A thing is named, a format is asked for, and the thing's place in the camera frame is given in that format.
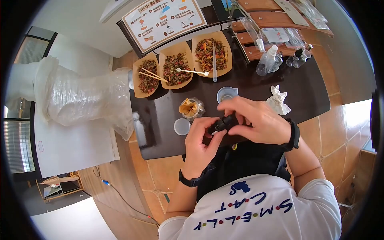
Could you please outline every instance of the finger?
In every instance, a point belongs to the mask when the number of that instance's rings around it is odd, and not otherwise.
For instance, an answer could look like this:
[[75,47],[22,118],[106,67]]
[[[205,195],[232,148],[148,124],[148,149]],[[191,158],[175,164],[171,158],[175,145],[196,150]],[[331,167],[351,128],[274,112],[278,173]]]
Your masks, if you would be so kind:
[[240,115],[247,116],[252,113],[253,106],[245,101],[242,97],[234,97],[231,100],[226,100],[217,105],[219,111],[236,111]]
[[207,147],[207,152],[216,153],[217,149],[219,148],[220,143],[223,140],[223,137],[226,133],[227,133],[226,129],[224,129],[223,131],[215,133],[214,137],[212,138],[211,142],[209,143],[209,145]]
[[251,124],[251,121],[248,120],[248,118],[245,118],[245,123],[247,124],[247,126],[249,126]]
[[195,119],[189,131],[189,133],[191,133],[192,135],[191,137],[196,139],[198,142],[202,142],[206,129],[219,119],[220,119],[219,117],[215,117],[215,118],[203,117],[203,118]]
[[211,135],[211,134],[209,134],[207,131],[205,131],[205,134],[204,134],[204,136],[205,136],[205,137],[207,137],[207,138],[212,138],[212,135]]
[[231,115],[232,113],[233,113],[233,111],[231,111],[231,110],[227,110],[227,109],[224,110],[224,116],[225,117]]
[[210,118],[210,117],[202,117],[202,118],[196,118],[191,126],[192,128],[207,128],[211,126],[213,123],[215,123],[217,120],[219,120],[219,117]]
[[229,130],[228,135],[240,135],[250,140],[255,138],[253,128],[244,125],[234,126]]
[[244,116],[240,115],[239,113],[235,113],[236,119],[240,125],[244,123]]

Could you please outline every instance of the plastic measuring cup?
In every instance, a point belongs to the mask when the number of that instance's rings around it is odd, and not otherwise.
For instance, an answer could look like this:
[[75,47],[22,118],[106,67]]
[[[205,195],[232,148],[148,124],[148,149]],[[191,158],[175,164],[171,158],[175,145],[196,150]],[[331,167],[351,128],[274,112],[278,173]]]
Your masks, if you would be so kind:
[[190,128],[191,128],[191,123],[185,118],[179,118],[173,124],[173,129],[180,136],[187,135],[189,133]]
[[239,96],[238,88],[223,87],[217,92],[216,98],[217,102],[220,104],[222,101],[232,99],[236,96]]

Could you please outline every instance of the wristwatch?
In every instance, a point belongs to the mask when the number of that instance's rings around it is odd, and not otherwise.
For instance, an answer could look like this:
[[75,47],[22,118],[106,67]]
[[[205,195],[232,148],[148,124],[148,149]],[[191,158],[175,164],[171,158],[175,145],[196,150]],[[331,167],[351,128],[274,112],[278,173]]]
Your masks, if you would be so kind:
[[300,129],[292,119],[288,118],[286,121],[291,124],[291,138],[288,143],[283,143],[279,146],[284,149],[284,152],[289,152],[293,148],[299,148]]
[[179,181],[188,186],[188,187],[197,187],[198,184],[200,183],[200,180],[203,178],[205,172],[203,171],[200,175],[200,177],[198,178],[192,178],[191,180],[188,180],[186,179],[184,176],[183,176],[183,173],[181,172],[181,169],[179,171]]

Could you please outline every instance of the dried herbs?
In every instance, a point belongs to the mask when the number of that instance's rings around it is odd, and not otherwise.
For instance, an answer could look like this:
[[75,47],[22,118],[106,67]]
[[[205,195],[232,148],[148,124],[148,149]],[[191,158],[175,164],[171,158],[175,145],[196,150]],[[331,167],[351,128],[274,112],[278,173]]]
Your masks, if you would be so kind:
[[[157,66],[156,66],[156,62],[154,60],[144,60],[143,65],[139,66],[139,70],[141,70],[141,68],[144,68],[144,69],[146,69],[146,70],[148,70],[154,74],[156,74],[156,72],[157,72]],[[157,79],[148,77],[148,76],[140,74],[140,73],[139,73],[139,80],[140,80],[139,89],[143,93],[152,92],[153,90],[155,90],[157,88],[157,86],[159,84],[159,81]]]
[[213,66],[213,44],[215,43],[216,51],[216,69],[223,70],[227,68],[228,60],[228,47],[223,46],[221,41],[215,40],[213,38],[203,39],[198,42],[195,50],[196,57],[198,58],[196,62],[200,62],[201,69],[203,71],[212,72],[214,69]]
[[174,56],[167,56],[163,68],[164,79],[168,81],[167,85],[182,84],[191,78],[191,73],[176,71],[177,68],[190,71],[185,55],[186,53],[179,53]]

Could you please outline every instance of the window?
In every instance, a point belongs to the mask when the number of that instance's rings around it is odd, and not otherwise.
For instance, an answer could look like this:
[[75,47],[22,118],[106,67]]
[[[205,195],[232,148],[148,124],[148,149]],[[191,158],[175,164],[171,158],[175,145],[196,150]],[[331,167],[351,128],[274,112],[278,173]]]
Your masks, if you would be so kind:
[[11,173],[33,172],[29,121],[4,120],[4,140]]
[[[31,27],[20,46],[14,63],[39,62],[48,54],[56,35],[57,33],[49,30]],[[31,138],[34,141],[34,137],[33,132],[31,137],[30,118],[34,116],[34,109],[35,103],[24,98],[13,99],[4,107],[3,129],[8,164],[14,177],[17,176],[20,179],[22,176],[36,176],[36,173],[40,171],[37,159],[34,162],[32,156],[32,146],[35,147],[35,144],[31,142]]]

